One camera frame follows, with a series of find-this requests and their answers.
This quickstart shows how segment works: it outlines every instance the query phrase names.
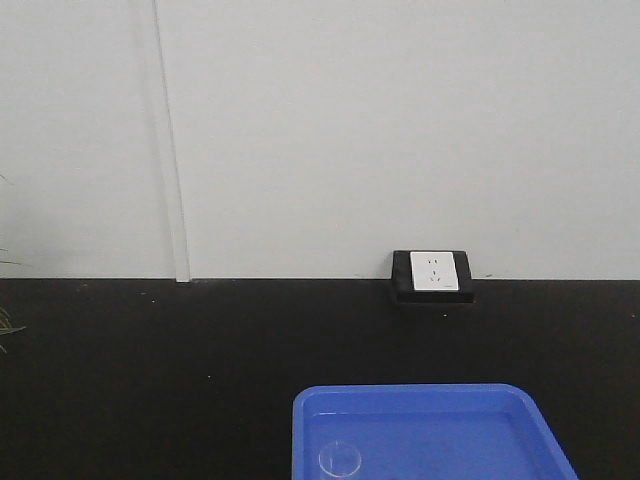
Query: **green plant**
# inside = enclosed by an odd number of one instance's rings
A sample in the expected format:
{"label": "green plant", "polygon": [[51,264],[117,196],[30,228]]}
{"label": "green plant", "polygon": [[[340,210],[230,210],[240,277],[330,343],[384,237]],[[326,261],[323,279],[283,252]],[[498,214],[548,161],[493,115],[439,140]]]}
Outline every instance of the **green plant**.
{"label": "green plant", "polygon": [[[25,328],[27,327],[14,327],[13,325],[11,325],[9,313],[4,308],[0,307],[0,335],[16,333],[20,330],[24,330]],[[2,345],[0,345],[0,350],[2,350],[4,353],[7,353]]]}
{"label": "green plant", "polygon": [[[5,182],[11,184],[9,180],[7,180],[7,178],[1,173],[0,173],[0,178]],[[7,250],[5,248],[0,248],[0,251],[6,252]],[[0,260],[0,263],[20,265],[17,262],[8,262],[6,260]],[[9,312],[7,312],[4,308],[0,307],[0,335],[8,335],[10,333],[16,333],[16,332],[19,332],[20,330],[24,330],[25,328],[27,327],[14,327],[13,325],[11,325]],[[2,350],[4,353],[7,353],[7,351],[4,349],[2,345],[0,345],[0,350]]]}

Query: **wall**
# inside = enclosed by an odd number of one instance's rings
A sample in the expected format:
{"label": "wall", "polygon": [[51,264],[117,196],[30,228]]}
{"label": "wall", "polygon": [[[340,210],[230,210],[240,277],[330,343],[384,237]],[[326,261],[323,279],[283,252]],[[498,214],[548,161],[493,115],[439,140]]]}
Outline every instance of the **wall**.
{"label": "wall", "polygon": [[[152,6],[1,3],[2,276],[188,276]],[[637,2],[158,7],[194,277],[640,279]]]}
{"label": "wall", "polygon": [[1,3],[2,276],[174,276],[151,5]]}
{"label": "wall", "polygon": [[171,2],[195,277],[640,278],[640,4]]}

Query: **black countertop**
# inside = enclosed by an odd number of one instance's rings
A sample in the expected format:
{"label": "black countertop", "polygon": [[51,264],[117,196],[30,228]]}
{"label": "black countertop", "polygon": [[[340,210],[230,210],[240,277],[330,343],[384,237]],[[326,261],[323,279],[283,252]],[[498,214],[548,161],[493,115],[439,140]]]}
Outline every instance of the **black countertop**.
{"label": "black countertop", "polygon": [[311,385],[509,383],[578,476],[640,479],[640,282],[4,280],[0,478],[287,479]]}

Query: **outlet socket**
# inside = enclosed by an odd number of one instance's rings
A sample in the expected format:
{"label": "outlet socket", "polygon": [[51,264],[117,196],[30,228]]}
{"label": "outlet socket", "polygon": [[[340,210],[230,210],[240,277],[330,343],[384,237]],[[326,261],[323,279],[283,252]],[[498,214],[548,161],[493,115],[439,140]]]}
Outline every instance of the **outlet socket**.
{"label": "outlet socket", "polygon": [[397,250],[391,281],[401,303],[470,303],[473,284],[460,250]]}

